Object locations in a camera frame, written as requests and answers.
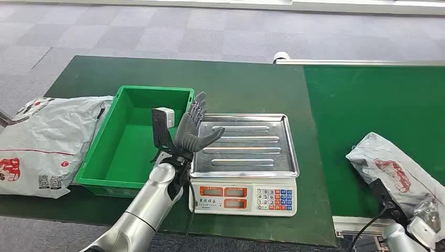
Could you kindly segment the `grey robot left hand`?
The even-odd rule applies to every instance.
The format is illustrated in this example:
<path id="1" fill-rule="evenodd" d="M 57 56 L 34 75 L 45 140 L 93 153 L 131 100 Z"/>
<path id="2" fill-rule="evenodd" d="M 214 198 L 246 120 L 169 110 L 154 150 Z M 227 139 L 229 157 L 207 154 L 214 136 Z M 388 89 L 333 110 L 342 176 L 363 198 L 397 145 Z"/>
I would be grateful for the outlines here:
<path id="1" fill-rule="evenodd" d="M 206 114 L 206 93 L 198 93 L 178 125 L 174 144 L 176 147 L 196 153 L 220 139 L 225 128 L 219 127 L 207 136 L 199 136 L 199 127 Z"/>

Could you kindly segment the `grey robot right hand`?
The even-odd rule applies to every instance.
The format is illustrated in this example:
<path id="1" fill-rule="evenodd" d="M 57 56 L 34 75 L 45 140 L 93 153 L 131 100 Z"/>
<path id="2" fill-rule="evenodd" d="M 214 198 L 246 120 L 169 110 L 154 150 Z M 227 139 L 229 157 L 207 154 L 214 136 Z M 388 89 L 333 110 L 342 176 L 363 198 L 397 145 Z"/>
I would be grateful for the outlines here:
<path id="1" fill-rule="evenodd" d="M 441 220 L 439 217 L 438 202 L 435 198 L 429 197 L 421 201 L 415 207 L 413 215 L 421 218 L 436 233 L 438 233 L 441 230 Z"/>

